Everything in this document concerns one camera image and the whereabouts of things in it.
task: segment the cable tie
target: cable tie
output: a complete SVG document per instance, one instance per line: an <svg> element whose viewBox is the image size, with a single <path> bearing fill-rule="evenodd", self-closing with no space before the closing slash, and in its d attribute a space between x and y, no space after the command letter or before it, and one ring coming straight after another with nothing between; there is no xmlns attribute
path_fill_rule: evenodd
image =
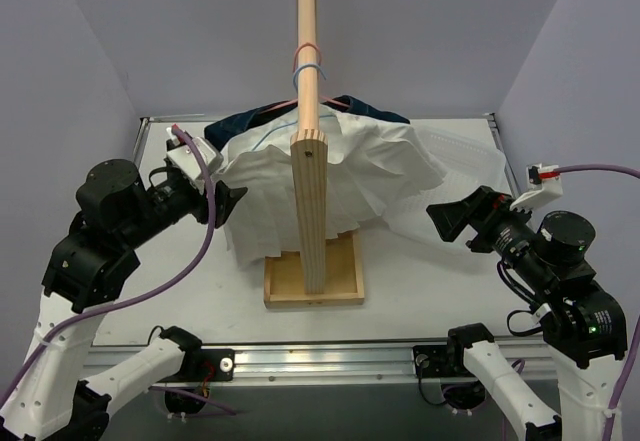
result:
<svg viewBox="0 0 640 441"><path fill-rule="evenodd" d="M619 407L616 406L613 409L611 408L603 409L602 414L604 414L605 418L611 419L614 416L620 416L622 414L622 411L620 410Z"/></svg>
<svg viewBox="0 0 640 441"><path fill-rule="evenodd" d="M298 69L296 69L295 72L293 73L293 87L296 89L296 93L298 92L298 75L300 74L300 71L302 71L305 68L316 68L318 72L322 75L322 78L325 81L327 79L327 76L324 74L324 71L322 70L319 64L307 63L307 64L303 64L302 66L298 66Z"/></svg>
<svg viewBox="0 0 640 441"><path fill-rule="evenodd" d="M38 340L38 343L45 346L46 348L49 349L57 349L60 350L60 346L58 346L57 344L51 343L49 341L46 341L38 332L34 332L33 333L35 338Z"/></svg>

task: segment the metal frame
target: metal frame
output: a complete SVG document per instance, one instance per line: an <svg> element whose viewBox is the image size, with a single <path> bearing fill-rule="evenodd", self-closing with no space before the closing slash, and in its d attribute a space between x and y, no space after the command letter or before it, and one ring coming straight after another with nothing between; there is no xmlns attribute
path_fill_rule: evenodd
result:
<svg viewBox="0 0 640 441"><path fill-rule="evenodd" d="M504 152L494 116L485 114L474 116L474 118L487 120L497 148ZM142 157L151 123L174 120L205 122L219 119L222 119L222 116L185 115L144 118L133 153L136 164L139 164ZM505 171L512 192L519 194L520 190L508 160ZM526 360L525 379L556 379L553 361L542 338L506 337L497 338L496 342L499 343L507 359ZM235 350L234 380L230 384L221 383L221 386L403 384L416 382L412 347L417 344L442 345L445 344L445 340L339 342L313 345L209 345L205 346L205 349ZM139 350L140 346L92 347L85 362L84 376L108 369ZM461 381L461 379L450 379L450 381ZM440 381L425 379L424 382L439 383Z"/></svg>

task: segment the wooden board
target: wooden board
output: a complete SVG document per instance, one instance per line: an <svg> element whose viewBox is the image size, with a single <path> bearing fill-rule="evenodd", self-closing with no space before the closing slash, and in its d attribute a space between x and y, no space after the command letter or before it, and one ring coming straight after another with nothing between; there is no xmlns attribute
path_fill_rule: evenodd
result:
<svg viewBox="0 0 640 441"><path fill-rule="evenodd" d="M327 226L327 140L322 131L305 129L291 138L291 165L300 236L300 258L308 294L325 291Z"/></svg>
<svg viewBox="0 0 640 441"><path fill-rule="evenodd" d="M326 242L326 281L320 294L306 294L300 253L265 258L264 304L267 308L344 306L364 302L362 256L357 231Z"/></svg>

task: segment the wooden base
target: wooden base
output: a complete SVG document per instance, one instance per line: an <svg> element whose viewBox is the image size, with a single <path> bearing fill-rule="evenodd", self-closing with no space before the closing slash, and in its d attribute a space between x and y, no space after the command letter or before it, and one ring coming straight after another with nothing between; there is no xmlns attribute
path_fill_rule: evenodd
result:
<svg viewBox="0 0 640 441"><path fill-rule="evenodd" d="M357 231L327 240L324 293L306 294L300 253L265 258L264 304L267 308L344 306L364 302L362 257Z"/></svg>

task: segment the wooden stand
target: wooden stand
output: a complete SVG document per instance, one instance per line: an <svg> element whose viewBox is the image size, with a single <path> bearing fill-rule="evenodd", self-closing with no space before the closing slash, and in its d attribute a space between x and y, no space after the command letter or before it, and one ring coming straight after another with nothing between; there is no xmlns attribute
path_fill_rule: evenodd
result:
<svg viewBox="0 0 640 441"><path fill-rule="evenodd" d="M358 232L350 231L327 241L326 254L327 278L321 294L305 293L300 253L265 258L264 304L267 308L362 304L364 283Z"/></svg>
<svg viewBox="0 0 640 441"><path fill-rule="evenodd" d="M317 63L316 0L298 0L298 66ZM298 73L298 132L291 164L300 253L265 259L267 307L362 304L362 261L357 233L326 241L328 144L318 122L318 72Z"/></svg>

